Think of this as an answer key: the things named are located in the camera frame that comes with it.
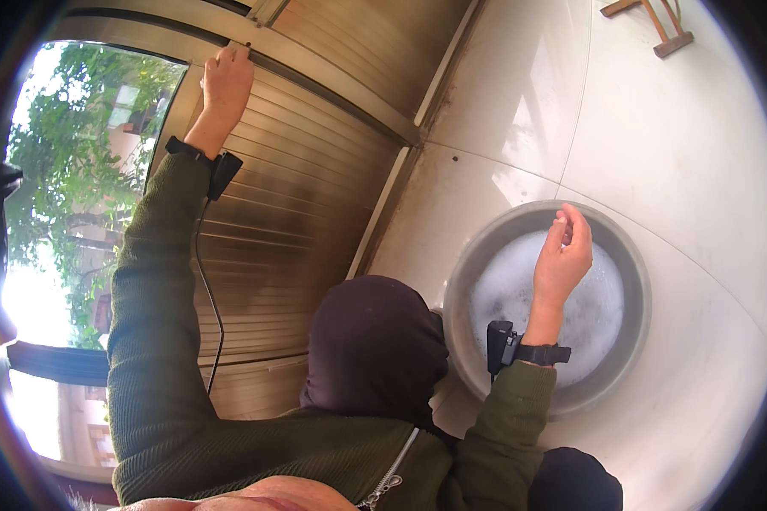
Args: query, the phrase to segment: bubble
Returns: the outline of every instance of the bubble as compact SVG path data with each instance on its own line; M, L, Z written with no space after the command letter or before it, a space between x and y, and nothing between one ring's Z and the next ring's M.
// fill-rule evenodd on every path
M534 283L534 266L547 231L538 230L507 244L489 262L474 285L470 314L474 338L486 357L486 328L493 320L514 323L523 333L528 326ZM625 294L617 265L597 244L594 264L573 290L563 308L557 342L571 347L571 360L557 364L557 388L576 383L590 374L611 350L623 324Z

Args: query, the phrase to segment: green leaves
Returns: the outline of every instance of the green leaves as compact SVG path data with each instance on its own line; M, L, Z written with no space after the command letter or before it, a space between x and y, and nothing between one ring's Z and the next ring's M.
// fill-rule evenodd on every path
M51 49L47 43L43 48ZM9 258L45 270L37 254L51 245L55 270L69 288L71 344L101 349L92 326L92 302L107 292L116 266L116 241L130 221L144 185L144 169L162 118L152 119L132 156L118 154L108 122L121 87L139 90L132 112L155 112L169 100L184 66L159 57L93 43L69 43L43 93L29 109L29 126L14 126L8 141L9 162L25 175L23 185L6 201ZM103 240L75 243L78 229Z

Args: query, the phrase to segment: black cable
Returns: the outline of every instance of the black cable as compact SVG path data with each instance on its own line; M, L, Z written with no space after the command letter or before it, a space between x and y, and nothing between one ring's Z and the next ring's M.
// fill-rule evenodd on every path
M210 380L208 380L208 396L210 390L213 388L213 377L216 376L216 367L219 366L219 358L222 356L222 346L225 343L225 327L222 324L222 315L219 314L219 307L216 305L216 299L213 297L213 293L210 291L210 284L208 284L208 276L205 274L205 266L202 264L202 258L199 256L199 233L202 230L202 222L205 221L205 213L208 212L208 206L210 205L210 199L205 202L205 207L202 209L202 216L199 217L199 224L196 226L196 264L199 265L199 273L202 274L202 282L205 284L205 290L208 291L208 297L210 303L213 305L213 313L216 314L216 322L219 324L219 348L216 350L216 358L213 360L213 369L210 371Z

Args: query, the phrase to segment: olive green knit sweater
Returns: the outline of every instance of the olive green knit sweater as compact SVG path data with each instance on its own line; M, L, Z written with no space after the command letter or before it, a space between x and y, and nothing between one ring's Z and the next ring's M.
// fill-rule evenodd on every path
M196 365L190 270L208 179L205 166L186 155L164 158L113 276L108 386L119 501L198 499L286 474L326 483L357 504L398 456L411 424L308 411L222 420L208 399ZM398 470L403 483L378 509L525 509L555 380L554 370L520 362L504 370L457 455L420 432Z

